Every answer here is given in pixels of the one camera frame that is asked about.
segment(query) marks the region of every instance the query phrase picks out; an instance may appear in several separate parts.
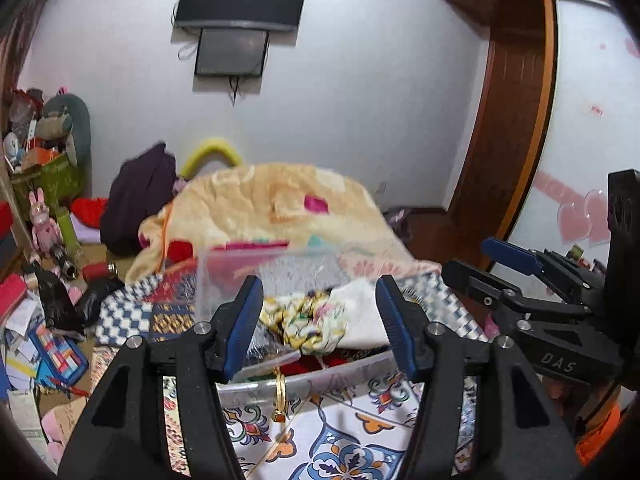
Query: black plastic bag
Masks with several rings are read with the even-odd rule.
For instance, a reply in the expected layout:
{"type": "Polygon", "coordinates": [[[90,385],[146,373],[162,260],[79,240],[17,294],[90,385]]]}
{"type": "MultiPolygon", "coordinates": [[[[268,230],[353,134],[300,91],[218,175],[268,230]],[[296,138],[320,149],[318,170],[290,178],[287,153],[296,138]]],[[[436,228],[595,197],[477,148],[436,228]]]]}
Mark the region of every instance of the black plastic bag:
{"type": "Polygon", "coordinates": [[[40,302],[47,328],[55,334],[82,339],[82,312],[71,303],[64,283],[53,272],[43,269],[39,264],[34,264],[33,267],[38,278],[40,302]]]}
{"type": "Polygon", "coordinates": [[[118,278],[103,277],[91,280],[86,291],[76,303],[76,309],[82,313],[84,326],[95,325],[100,317],[102,300],[123,287],[124,283],[118,278]]]}

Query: pink rabbit toy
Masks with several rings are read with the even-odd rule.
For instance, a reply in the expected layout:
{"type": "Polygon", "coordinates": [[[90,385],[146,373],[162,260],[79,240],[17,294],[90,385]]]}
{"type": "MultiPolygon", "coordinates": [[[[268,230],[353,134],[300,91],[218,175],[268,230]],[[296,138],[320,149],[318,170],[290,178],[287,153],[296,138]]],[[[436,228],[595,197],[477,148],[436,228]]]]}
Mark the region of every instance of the pink rabbit toy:
{"type": "Polygon", "coordinates": [[[53,244],[61,244],[62,236],[57,222],[49,216],[49,208],[44,202],[44,192],[38,188],[38,199],[36,200],[33,191],[29,192],[29,202],[31,202],[31,236],[33,237],[33,247],[45,254],[49,254],[53,244]]]}

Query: yellow foam tube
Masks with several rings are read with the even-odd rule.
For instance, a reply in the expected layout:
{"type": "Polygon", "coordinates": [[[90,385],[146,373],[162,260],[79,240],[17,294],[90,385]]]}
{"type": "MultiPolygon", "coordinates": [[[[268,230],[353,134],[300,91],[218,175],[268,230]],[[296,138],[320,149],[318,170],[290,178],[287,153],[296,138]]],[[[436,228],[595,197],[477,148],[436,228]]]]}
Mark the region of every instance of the yellow foam tube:
{"type": "Polygon", "coordinates": [[[213,153],[223,155],[232,167],[242,164],[242,157],[236,152],[236,149],[226,142],[225,139],[217,137],[215,139],[203,140],[200,143],[200,146],[191,153],[187,162],[184,163],[180,170],[180,176],[187,180],[193,178],[200,169],[203,160],[213,153]]]}

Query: green storage bin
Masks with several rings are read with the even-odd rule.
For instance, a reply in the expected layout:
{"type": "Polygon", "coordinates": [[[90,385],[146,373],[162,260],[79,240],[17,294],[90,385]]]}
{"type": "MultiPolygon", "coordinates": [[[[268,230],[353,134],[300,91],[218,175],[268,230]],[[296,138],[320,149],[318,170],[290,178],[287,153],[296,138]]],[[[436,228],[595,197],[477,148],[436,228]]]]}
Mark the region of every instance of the green storage bin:
{"type": "Polygon", "coordinates": [[[61,200],[73,200],[82,193],[84,172],[80,168],[74,168],[66,153],[63,153],[44,166],[32,166],[22,173],[14,174],[11,183],[20,212],[25,220],[30,221],[29,192],[32,189],[42,188],[51,216],[55,217],[61,200]]]}

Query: white cloth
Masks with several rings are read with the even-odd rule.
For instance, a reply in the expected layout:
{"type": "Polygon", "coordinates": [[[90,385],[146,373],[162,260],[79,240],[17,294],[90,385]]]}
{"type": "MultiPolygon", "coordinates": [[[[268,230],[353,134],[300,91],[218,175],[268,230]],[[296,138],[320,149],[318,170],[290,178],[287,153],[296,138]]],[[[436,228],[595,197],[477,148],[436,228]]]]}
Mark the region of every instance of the white cloth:
{"type": "Polygon", "coordinates": [[[376,306],[376,287],[369,280],[359,278],[334,288],[330,300],[344,305],[347,329],[338,348],[366,350],[389,344],[376,306]]]}

